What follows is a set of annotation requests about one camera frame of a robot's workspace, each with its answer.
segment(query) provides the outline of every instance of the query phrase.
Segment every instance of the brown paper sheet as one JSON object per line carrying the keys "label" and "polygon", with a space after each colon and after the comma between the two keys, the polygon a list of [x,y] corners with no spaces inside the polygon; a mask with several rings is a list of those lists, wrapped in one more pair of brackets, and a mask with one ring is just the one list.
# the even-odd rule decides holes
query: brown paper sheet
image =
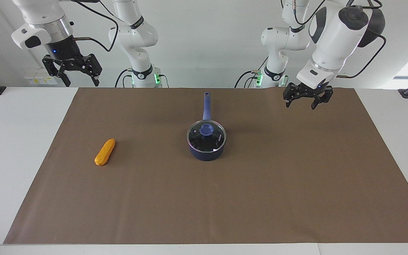
{"label": "brown paper sheet", "polygon": [[[227,131],[195,159],[202,118]],[[408,184],[353,89],[79,89],[5,244],[408,243]],[[107,139],[105,166],[94,158]]]}

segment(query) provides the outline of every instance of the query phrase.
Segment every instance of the blue handle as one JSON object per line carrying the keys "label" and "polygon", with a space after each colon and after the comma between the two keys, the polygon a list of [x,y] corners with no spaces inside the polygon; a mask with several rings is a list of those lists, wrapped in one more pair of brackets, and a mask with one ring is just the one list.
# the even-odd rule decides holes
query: blue handle
{"label": "blue handle", "polygon": [[210,93],[204,93],[204,114],[203,120],[211,120],[210,116]]}

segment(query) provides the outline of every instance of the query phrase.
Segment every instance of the yellow corn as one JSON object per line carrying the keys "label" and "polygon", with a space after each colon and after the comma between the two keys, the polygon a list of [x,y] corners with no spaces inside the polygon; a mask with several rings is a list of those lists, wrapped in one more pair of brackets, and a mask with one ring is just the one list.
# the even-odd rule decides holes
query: yellow corn
{"label": "yellow corn", "polygon": [[105,142],[100,152],[97,154],[97,156],[94,159],[94,162],[98,166],[103,166],[107,163],[108,158],[110,158],[111,152],[113,151],[115,144],[116,144],[116,141],[113,138]]}

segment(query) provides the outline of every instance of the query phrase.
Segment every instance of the white table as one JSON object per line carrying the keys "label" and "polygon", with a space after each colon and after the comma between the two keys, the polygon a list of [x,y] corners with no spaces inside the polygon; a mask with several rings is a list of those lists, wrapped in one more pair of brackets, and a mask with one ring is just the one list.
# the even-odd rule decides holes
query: white table
{"label": "white table", "polygon": [[[76,91],[9,87],[0,96],[0,254],[408,254],[408,244],[2,245]],[[408,100],[357,93],[408,181]]]}

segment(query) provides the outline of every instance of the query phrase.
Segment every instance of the white wall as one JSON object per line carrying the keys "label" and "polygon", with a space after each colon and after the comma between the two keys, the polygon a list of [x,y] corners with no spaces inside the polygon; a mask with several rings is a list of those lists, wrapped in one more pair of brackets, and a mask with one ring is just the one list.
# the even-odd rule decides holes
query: white wall
{"label": "white wall", "polygon": [[[112,9],[111,0],[102,0]],[[314,9],[320,1],[311,1]],[[359,78],[339,79],[336,87],[382,87],[408,62],[408,1],[384,0],[387,19],[385,50]],[[61,3],[68,18],[75,22],[75,36],[91,36],[109,45],[107,31],[113,24],[72,2]],[[104,12],[99,4],[90,5]],[[152,62],[162,69],[172,87],[232,87],[244,71],[256,69],[267,56],[260,42],[269,26],[285,26],[279,0],[139,0],[146,20],[157,28],[158,44],[147,48]],[[18,49],[10,38],[23,24],[21,13],[10,0],[0,0],[0,83],[25,86],[26,68],[39,68],[46,53],[43,47]],[[370,59],[380,39],[366,49],[357,49],[344,69],[354,74]],[[101,86],[113,86],[120,71],[130,66],[119,49],[107,53],[93,42],[79,42],[84,55],[95,53],[103,66]],[[287,73],[296,81],[296,73],[305,65],[314,47],[290,52]],[[69,73],[73,86],[93,86],[81,73]]]}

